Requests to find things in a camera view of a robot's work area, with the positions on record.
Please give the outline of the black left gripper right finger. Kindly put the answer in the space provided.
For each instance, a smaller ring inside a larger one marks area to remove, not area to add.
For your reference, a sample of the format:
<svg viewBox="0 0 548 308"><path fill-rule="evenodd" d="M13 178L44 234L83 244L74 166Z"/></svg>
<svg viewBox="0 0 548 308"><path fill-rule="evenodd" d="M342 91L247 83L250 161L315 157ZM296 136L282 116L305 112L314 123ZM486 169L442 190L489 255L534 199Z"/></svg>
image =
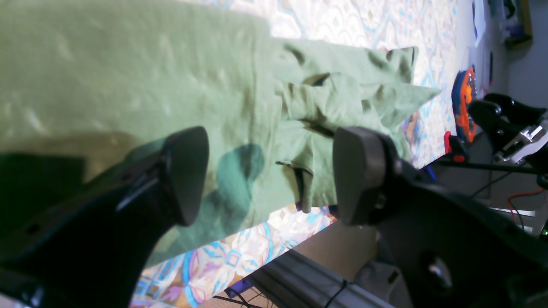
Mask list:
<svg viewBox="0 0 548 308"><path fill-rule="evenodd" d="M421 179L384 134L337 128L338 219L375 226L417 308L545 308L547 243Z"/></svg>

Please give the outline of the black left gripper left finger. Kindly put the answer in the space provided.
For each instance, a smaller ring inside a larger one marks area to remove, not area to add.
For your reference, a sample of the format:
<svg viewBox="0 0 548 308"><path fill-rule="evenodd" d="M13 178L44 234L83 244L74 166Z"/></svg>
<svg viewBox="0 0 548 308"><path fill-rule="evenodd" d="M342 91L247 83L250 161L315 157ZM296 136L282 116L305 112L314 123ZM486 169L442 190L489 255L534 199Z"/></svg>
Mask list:
<svg viewBox="0 0 548 308"><path fill-rule="evenodd" d="M107 185L65 201L1 240L1 295L28 308L127 308L145 263L173 226L199 214L209 159L203 127L170 135L161 149Z"/></svg>

